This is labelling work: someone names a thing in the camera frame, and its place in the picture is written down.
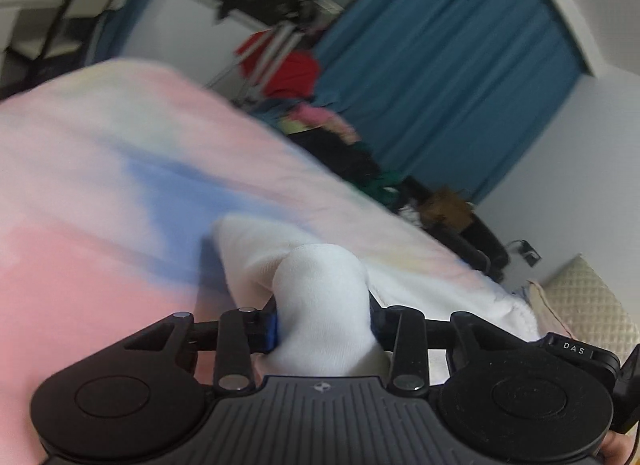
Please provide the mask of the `pile of clothes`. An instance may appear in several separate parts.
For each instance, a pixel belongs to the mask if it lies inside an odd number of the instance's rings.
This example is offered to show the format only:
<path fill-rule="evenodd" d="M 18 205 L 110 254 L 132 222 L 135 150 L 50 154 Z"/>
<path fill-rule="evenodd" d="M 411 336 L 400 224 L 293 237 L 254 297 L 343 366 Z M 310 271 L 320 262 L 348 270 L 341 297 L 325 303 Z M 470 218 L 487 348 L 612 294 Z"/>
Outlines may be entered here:
<path fill-rule="evenodd" d="M 252 115 L 386 210 L 416 211 L 404 179 L 378 165 L 356 129 L 334 111 L 299 99 L 269 99 Z"/>

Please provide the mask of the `cream quilted headboard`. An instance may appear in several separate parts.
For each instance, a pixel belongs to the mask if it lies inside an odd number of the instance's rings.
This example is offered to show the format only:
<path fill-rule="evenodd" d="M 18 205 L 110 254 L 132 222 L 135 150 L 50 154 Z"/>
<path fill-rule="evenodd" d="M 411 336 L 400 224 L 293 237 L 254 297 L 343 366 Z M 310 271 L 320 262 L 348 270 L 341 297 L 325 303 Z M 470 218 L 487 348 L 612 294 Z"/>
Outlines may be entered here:
<path fill-rule="evenodd" d="M 541 334 L 553 332 L 612 351 L 625 361 L 639 344 L 639 326 L 582 256 L 546 284 L 524 289 Z"/>

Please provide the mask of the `black sofa bench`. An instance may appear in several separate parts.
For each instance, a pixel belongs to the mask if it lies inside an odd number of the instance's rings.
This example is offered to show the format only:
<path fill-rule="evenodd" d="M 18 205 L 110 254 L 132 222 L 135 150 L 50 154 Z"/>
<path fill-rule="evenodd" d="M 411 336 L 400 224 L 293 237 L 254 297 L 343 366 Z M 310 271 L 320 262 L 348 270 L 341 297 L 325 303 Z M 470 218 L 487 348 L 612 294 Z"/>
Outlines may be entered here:
<path fill-rule="evenodd" d="M 475 214 L 471 215 L 471 223 L 463 230 L 449 227 L 442 220 L 423 218 L 420 219 L 420 227 L 472 269 L 484 273 L 498 284 L 503 282 L 510 256 L 498 237 Z"/>

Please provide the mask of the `brown paper bag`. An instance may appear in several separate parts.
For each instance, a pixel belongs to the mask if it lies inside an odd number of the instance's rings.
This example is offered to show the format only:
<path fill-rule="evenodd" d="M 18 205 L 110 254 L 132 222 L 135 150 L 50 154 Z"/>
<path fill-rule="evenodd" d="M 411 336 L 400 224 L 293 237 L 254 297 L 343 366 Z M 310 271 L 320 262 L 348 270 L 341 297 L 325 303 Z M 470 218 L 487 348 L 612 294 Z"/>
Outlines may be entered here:
<path fill-rule="evenodd" d="M 418 212 L 423 225 L 442 224 L 456 231 L 474 222 L 473 206 L 448 187 L 435 191 L 419 206 Z"/>

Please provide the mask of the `pastel tie-dye bed cover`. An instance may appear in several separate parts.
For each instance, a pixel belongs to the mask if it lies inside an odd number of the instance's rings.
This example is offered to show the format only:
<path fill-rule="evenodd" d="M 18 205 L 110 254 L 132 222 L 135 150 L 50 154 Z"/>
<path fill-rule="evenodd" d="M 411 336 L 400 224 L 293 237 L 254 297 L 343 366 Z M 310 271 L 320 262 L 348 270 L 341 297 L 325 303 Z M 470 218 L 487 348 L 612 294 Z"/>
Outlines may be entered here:
<path fill-rule="evenodd" d="M 108 61 L 1 104 L 1 459 L 38 464 L 54 372 L 176 311 L 232 305 L 214 223 L 283 220 L 371 270 L 376 297 L 533 341 L 524 300 L 179 72 Z"/>

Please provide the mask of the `red garment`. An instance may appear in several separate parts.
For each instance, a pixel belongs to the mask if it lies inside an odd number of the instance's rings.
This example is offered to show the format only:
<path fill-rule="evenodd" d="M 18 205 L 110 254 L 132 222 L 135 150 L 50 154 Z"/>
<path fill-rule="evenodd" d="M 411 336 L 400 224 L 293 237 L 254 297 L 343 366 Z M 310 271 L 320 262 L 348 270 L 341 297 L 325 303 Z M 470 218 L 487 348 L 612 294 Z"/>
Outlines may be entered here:
<path fill-rule="evenodd" d="M 254 33 L 235 49 L 235 55 L 241 60 L 241 75 L 246 80 L 253 74 L 259 59 L 272 42 L 271 38 L 264 40 L 266 34 L 266 31 Z M 284 57 L 258 95 L 276 99 L 309 99 L 314 94 L 319 75 L 320 64 L 314 55 L 308 50 L 294 48 Z"/>

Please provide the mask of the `blue curtain right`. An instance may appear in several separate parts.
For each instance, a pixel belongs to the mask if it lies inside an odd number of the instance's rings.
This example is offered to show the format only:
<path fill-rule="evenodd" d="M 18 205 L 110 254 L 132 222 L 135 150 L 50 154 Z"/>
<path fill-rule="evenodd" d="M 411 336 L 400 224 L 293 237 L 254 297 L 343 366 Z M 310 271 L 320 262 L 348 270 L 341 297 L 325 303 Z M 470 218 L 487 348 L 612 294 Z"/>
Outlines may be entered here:
<path fill-rule="evenodd" d="M 317 94 L 378 164 L 473 202 L 586 69 L 550 0 L 355 0 L 314 53 Z"/>

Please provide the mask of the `tripod stand with phone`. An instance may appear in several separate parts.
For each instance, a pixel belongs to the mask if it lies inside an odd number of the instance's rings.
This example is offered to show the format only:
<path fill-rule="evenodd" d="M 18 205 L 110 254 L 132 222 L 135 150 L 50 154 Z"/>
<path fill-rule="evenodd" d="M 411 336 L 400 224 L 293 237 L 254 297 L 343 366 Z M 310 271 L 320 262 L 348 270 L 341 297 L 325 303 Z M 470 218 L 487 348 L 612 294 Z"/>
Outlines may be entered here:
<path fill-rule="evenodd" d="M 276 75 L 280 66 L 288 58 L 300 41 L 311 30 L 318 16 L 317 0 L 294 0 L 284 18 L 273 28 L 248 46 L 242 54 L 209 80 L 204 87 L 213 89 L 224 78 L 250 58 L 260 48 L 264 48 L 257 58 L 254 69 L 245 77 L 240 90 L 232 99 L 235 107 L 246 109 L 256 104 L 264 96 L 264 89 L 271 78 Z"/>

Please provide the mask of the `black and white chair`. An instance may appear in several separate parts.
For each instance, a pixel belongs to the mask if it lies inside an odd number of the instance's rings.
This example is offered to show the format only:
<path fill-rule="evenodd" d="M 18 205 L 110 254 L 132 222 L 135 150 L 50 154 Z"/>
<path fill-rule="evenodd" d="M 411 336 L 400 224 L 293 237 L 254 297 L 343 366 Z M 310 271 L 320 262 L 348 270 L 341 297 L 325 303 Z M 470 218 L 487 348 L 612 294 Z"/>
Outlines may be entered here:
<path fill-rule="evenodd" d="M 8 51 L 27 66 L 25 81 L 32 84 L 44 70 L 64 63 L 76 66 L 113 5 L 114 0 L 62 0 L 46 23 L 13 33 Z"/>

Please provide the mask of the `wall power socket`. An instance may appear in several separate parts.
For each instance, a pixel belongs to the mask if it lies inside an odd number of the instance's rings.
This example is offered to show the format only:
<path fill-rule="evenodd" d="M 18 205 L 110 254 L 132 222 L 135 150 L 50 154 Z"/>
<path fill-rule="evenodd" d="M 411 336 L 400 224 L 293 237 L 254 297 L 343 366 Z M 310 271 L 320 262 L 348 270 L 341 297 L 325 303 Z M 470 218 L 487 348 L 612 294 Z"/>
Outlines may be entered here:
<path fill-rule="evenodd" d="M 518 241 L 518 254 L 520 254 L 530 268 L 534 268 L 537 263 L 541 261 L 541 256 L 538 251 L 526 240 Z"/>

